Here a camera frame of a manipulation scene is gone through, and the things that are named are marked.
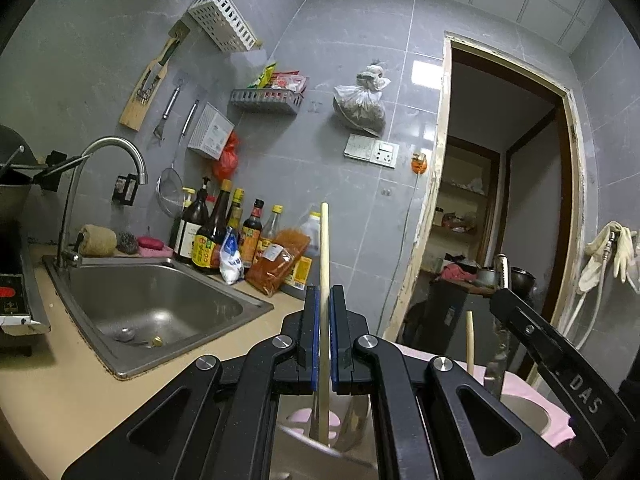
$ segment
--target faucet spout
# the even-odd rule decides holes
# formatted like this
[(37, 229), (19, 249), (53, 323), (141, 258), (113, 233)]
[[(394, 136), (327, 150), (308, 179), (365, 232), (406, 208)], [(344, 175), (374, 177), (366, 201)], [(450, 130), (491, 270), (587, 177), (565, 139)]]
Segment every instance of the faucet spout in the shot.
[[(140, 153), (140, 150), (137, 149), (136, 145), (127, 139), (114, 136), (101, 137), (100, 139), (94, 140), (94, 142), (89, 144), (84, 149), (84, 152), (81, 153), (81, 155), (91, 155), (92, 153), (97, 152), (100, 148), (103, 148), (105, 146), (117, 146), (129, 153), (129, 155), (133, 159), (133, 163), (136, 165), (136, 172), (138, 173), (138, 183), (141, 185), (148, 183), (145, 159), (142, 157), (142, 153)], [(78, 167), (75, 168), (73, 175), (71, 176), (71, 183), (69, 183), (69, 191), (66, 194), (65, 211), (62, 215), (62, 225), (60, 226), (60, 234), (58, 235), (58, 257), (56, 261), (58, 267), (63, 266), (65, 253), (68, 251), (71, 213), (74, 208), (74, 202), (76, 201), (76, 193), (78, 192), (80, 175), (85, 163), (86, 160), (84, 160), (81, 164), (78, 165)]]

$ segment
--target gray tile wall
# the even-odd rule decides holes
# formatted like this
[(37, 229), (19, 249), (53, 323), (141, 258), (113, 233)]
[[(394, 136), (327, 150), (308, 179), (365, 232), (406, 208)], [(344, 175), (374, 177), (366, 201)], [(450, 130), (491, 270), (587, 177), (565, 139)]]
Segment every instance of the gray tile wall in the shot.
[[(264, 49), (224, 54), (186, 9), (192, 0), (37, 0), (0, 56), (0, 123), (17, 130), (34, 152), (56, 149), (79, 153), (92, 140), (118, 135), (142, 150), (150, 182), (140, 187), (133, 207), (112, 205), (118, 174), (134, 167), (116, 148), (100, 150), (82, 175), (73, 227), (94, 222), (129, 228), (135, 234), (167, 240), (171, 220), (156, 205), (155, 182), (174, 155), (177, 136), (196, 97), (228, 113), (232, 88), (246, 86), (259, 73), (304, 0), (233, 0), (251, 23)], [(161, 51), (178, 18), (191, 33), (169, 62), (169, 73), (136, 133), (118, 118), (143, 68)], [(152, 131), (171, 95), (178, 72), (185, 85), (159, 146)], [(186, 150), (178, 152), (177, 169), (185, 185), (196, 187), (207, 164)], [(34, 188), (23, 222), (31, 237), (57, 240), (68, 176), (59, 192)]]
[[(640, 49), (606, 2), (571, 56), (584, 91), (598, 168), (598, 228), (617, 220), (640, 228)], [(578, 332), (591, 319), (586, 301)], [(617, 387), (640, 345), (640, 300), (628, 285), (606, 279), (600, 313), (583, 354)]]
[[(282, 204), (286, 224), (319, 202), (329, 203), (332, 282), (345, 286), (349, 308), (363, 313), (374, 333), (386, 327), (398, 296), (426, 192), (427, 177), (417, 181), (410, 158), (414, 151), (433, 147), (440, 81), (436, 78), (435, 88), (416, 83), (421, 68), (437, 73), (442, 66), (444, 31), (502, 50), (575, 89), (591, 183), (588, 230), (595, 229), (589, 121), (574, 68), (557, 46), (449, 0), (307, 0), (273, 53), (279, 69), (310, 76), (302, 110), (295, 118), (242, 117), (241, 166), (234, 184), (246, 189), (249, 201), (260, 196), (267, 208)], [(383, 91), (383, 138), (401, 145), (395, 170), (345, 158), (350, 131), (332, 108), (334, 86), (353, 84), (374, 60), (392, 81)]]

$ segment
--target hanging plastic bag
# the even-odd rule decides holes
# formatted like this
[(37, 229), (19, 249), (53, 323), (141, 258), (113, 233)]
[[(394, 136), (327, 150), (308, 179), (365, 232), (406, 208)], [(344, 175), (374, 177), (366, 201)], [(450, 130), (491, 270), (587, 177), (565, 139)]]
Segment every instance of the hanging plastic bag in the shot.
[(382, 90), (391, 83), (378, 65), (369, 65), (356, 76), (356, 86), (334, 89), (334, 109), (350, 128), (379, 137), (385, 129)]
[(238, 250), (238, 241), (231, 227), (226, 228), (225, 241), (220, 250), (220, 274), (227, 285), (233, 285), (244, 278), (244, 265)]
[(236, 153), (238, 144), (240, 144), (240, 139), (236, 136), (236, 132), (232, 131), (226, 140), (225, 147), (222, 149), (220, 159), (213, 161), (211, 171), (219, 182), (226, 178), (231, 179), (231, 175), (234, 174), (238, 167), (238, 154)]

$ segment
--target silver bolt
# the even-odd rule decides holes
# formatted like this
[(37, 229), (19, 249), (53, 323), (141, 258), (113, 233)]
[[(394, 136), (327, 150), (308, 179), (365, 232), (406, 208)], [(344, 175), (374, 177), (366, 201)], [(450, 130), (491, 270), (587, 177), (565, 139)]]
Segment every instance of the silver bolt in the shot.
[(293, 340), (288, 335), (280, 334), (274, 337), (271, 342), (276, 348), (287, 348), (291, 346)]
[(453, 361), (444, 356), (436, 357), (433, 360), (433, 367), (441, 372), (448, 372), (453, 368)]
[(217, 359), (213, 355), (203, 355), (196, 359), (196, 368), (198, 370), (211, 370), (216, 365)]
[(358, 344), (363, 348), (373, 348), (378, 344), (378, 338), (373, 335), (361, 335), (358, 338)]

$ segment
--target strainer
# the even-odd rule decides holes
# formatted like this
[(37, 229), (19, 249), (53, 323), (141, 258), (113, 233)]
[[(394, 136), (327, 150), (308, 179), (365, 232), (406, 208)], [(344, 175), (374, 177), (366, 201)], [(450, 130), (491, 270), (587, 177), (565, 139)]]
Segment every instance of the strainer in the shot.
[(200, 101), (196, 100), (191, 107), (187, 120), (184, 121), (184, 126), (180, 132), (178, 145), (175, 147), (174, 160), (171, 161), (171, 165), (168, 168), (164, 168), (158, 178), (158, 182), (156, 183), (156, 198), (158, 199), (158, 205), (160, 206), (160, 209), (162, 209), (162, 211), (171, 218), (178, 218), (182, 213), (182, 208), (184, 207), (182, 179), (180, 178), (180, 175), (178, 175), (177, 171), (174, 170), (175, 159), (178, 157), (180, 143), (189, 129), (189, 124), (191, 123), (191, 119), (193, 118), (199, 103)]

